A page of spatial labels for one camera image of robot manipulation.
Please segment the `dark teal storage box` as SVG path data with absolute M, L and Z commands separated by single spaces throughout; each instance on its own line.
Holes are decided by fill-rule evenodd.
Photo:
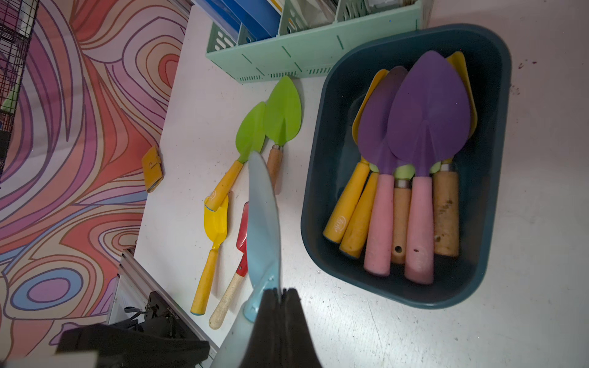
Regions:
M 467 299 L 486 273 L 512 60 L 478 25 L 371 41 L 325 80 L 302 207 L 314 263 L 340 280 L 423 309 Z M 324 229 L 354 168 L 378 168 L 359 259 Z

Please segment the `yellow square shovel yellow handle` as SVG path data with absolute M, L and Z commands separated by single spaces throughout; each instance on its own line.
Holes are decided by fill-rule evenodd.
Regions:
M 353 140 L 356 144 L 360 119 L 366 103 L 376 89 L 377 85 L 387 76 L 388 73 L 388 70 L 381 69 L 374 75 L 371 85 L 368 88 L 368 92 L 366 93 L 364 100 L 356 114 L 356 117 L 354 118 L 351 132 Z M 360 199 L 364 184 L 369 176 L 370 171 L 371 169 L 369 162 L 366 161 L 366 159 L 363 157 L 360 158 L 360 162 L 356 165 L 354 172 L 349 179 L 343 193 L 340 195 L 340 198 L 338 199 L 337 204 L 334 207 L 334 210 L 331 213 L 328 223 L 323 231 L 323 236 L 329 241 L 334 242 L 335 244 L 341 243 L 345 235 L 345 231 L 351 221 L 351 216 L 354 213 L 356 205 Z

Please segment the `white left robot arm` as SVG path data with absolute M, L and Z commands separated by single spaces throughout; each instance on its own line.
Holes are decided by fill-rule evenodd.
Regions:
M 66 331 L 44 357 L 3 360 L 2 367 L 195 367 L 209 356 L 205 340 L 156 337 L 96 324 Z

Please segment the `yellow shovel wooden handle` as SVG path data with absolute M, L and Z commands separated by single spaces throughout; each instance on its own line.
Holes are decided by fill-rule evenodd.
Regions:
M 478 124 L 478 114 L 472 95 L 466 58 L 455 52 L 446 60 L 459 74 L 469 96 L 471 137 Z M 459 173 L 453 158 L 442 162 L 433 175 L 434 252 L 436 255 L 456 258 L 460 254 L 460 195 Z

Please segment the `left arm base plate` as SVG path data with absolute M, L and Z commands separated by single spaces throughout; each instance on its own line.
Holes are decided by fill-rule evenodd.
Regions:
M 135 307 L 124 308 L 126 313 L 133 315 L 117 326 L 130 331 L 149 334 L 150 336 L 175 340 L 192 340 L 199 338 L 182 320 L 179 314 L 157 292 L 152 291 L 143 310 Z

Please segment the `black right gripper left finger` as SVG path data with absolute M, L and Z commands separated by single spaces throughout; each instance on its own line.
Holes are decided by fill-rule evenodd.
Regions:
M 279 312 L 276 289 L 263 293 L 258 316 L 240 367 L 281 367 Z

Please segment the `light blue shovel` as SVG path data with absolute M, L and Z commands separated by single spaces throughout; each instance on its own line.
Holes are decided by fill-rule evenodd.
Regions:
M 281 237 L 274 190 L 260 154 L 251 153 L 248 166 L 247 258 L 253 291 L 217 351 L 213 367 L 238 367 L 242 363 L 254 326 L 262 320 L 264 294 L 280 286 Z

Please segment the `purple shovel pink handle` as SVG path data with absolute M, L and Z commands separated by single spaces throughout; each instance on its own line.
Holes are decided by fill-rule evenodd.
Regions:
M 391 152 L 387 130 L 392 103 L 407 74 L 403 66 L 394 67 L 387 73 L 365 105 L 358 132 L 360 154 L 379 170 L 364 256 L 364 269 L 377 277 L 386 277 L 391 270 L 394 170 L 400 161 Z
M 469 95 L 456 69 L 427 51 L 410 69 L 391 107 L 387 141 L 415 169 L 406 236 L 404 276 L 419 285 L 434 280 L 433 179 L 430 170 L 457 154 L 469 137 Z

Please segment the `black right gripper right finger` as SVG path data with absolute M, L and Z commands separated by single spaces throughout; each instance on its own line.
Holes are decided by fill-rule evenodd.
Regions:
M 283 290 L 282 314 L 282 367 L 321 367 L 296 289 Z

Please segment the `light green shovel wooden handle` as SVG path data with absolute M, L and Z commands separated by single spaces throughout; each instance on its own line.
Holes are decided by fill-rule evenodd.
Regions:
M 403 265 L 406 259 L 406 237 L 412 196 L 411 179 L 415 172 L 415 168 L 410 164 L 398 167 L 394 171 L 394 237 L 391 262 L 396 265 Z

